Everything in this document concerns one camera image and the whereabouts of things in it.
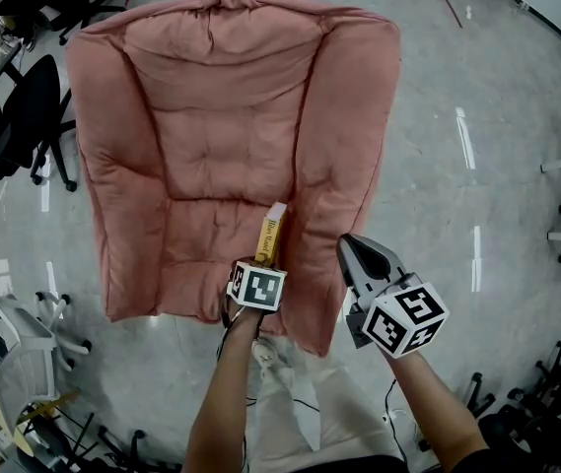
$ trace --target forearm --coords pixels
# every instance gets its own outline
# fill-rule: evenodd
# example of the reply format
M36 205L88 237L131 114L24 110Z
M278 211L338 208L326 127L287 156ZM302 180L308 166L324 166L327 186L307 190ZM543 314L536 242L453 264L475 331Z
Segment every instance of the forearm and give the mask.
M184 463L186 472L241 471L249 352L256 323L239 319L226 338L210 388L192 426Z
M451 471L472 452L488 448L475 418L420 354L399 359L385 356L418 427L445 471Z

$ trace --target concrete floor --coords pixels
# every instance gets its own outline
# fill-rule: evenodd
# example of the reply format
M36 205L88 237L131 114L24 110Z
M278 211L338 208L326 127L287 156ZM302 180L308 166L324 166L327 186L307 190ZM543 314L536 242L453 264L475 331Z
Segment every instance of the concrete floor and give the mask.
M545 239L561 226L561 172L538 168L561 158L561 38L512 0L451 0L463 30L443 0L328 1L383 14L402 31L402 73L367 236L396 251L450 307L450 321L424 350L438 374L463 393L471 374L483 372L483 392L502 403L561 339L561 247ZM46 53L66 83L56 35L39 40L22 70ZM10 80L0 80L0 101L11 89ZM458 110L474 169L462 149ZM79 189L66 192L52 167L48 212L41 211L45 188L32 185L25 170L0 182L0 294L28 301L37 290L70 294L66 328L94 343L65 382L83 390L73 411L96 411L122 439L142 428L149 435L144 453L181 460L222 328L172 316L107 321L74 139L64 137L63 147ZM356 351L340 324L332 352L382 407L392 376L374 346ZM305 383L297 393L314 401ZM405 408L399 389L391 407ZM316 414L297 412L315 436ZM397 416L411 471L420 471L433 459L417 451L413 426Z

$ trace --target book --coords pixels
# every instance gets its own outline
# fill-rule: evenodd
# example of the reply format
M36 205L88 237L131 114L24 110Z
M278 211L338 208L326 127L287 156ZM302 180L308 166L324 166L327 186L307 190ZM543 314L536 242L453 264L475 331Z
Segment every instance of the book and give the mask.
M271 266L278 252L280 229L284 221L287 206L284 203L275 202L262 221L262 229L258 238L258 247L254 260L263 266Z

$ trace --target pink armchair cushion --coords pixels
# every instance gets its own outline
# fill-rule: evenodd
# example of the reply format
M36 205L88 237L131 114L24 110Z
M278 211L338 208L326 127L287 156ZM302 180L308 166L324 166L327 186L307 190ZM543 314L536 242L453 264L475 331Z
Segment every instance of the pink armchair cushion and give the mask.
M289 204L281 311L264 329L325 355L338 237L374 194L399 33L305 0L147 5L77 34L68 73L107 315L219 319L233 260Z

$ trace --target person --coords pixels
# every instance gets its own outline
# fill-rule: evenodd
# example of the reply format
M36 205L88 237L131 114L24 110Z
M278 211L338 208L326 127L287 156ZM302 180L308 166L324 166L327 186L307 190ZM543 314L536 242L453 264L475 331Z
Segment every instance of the person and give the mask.
M407 472L390 428L347 371L330 358L305 354L320 412L320 448L311 449L294 414L293 369L280 360L271 343L256 339L260 318L260 310L246 307L233 321L192 426L183 471L242 471L252 351L262 376L256 403L258 438L247 448L252 473ZM502 470L471 413L420 354L399 359L384 356L444 471Z

